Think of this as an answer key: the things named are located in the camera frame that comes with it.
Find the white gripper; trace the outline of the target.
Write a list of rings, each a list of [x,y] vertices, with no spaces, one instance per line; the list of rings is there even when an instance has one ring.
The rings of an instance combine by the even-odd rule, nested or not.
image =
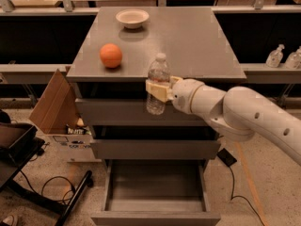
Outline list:
[[[171,101],[173,106],[185,113],[191,114],[191,104],[197,90],[204,85],[203,82],[194,79],[183,79],[179,76],[171,76],[168,82],[154,82],[146,80],[146,92],[157,100],[166,103]]]

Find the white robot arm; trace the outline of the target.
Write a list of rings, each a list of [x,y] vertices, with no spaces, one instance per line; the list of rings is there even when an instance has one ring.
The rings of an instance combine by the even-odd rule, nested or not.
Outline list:
[[[224,91],[172,76],[168,82],[148,79],[146,91],[163,103],[170,101],[182,113],[200,117],[233,141],[247,141],[259,134],[301,165],[301,121],[253,89]]]

